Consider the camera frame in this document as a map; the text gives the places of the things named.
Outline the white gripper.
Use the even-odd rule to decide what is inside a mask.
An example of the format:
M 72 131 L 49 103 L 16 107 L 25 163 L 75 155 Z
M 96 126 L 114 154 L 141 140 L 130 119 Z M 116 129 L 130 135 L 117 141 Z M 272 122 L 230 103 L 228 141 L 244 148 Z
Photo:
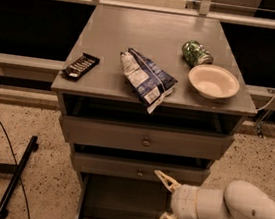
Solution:
M 176 179 L 161 170 L 156 169 L 154 173 L 166 189 L 173 193 L 170 207 L 174 215 L 164 212 L 159 219 L 198 219 L 196 205 L 199 188 L 186 184 L 180 185 Z

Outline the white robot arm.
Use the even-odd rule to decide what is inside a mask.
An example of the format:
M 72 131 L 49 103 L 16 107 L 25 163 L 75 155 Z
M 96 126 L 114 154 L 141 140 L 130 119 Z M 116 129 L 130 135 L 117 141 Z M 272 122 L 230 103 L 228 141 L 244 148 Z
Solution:
M 172 194 L 172 213 L 159 219 L 275 219 L 275 201 L 247 181 L 231 181 L 224 189 L 179 184 L 160 170 L 154 172 Z

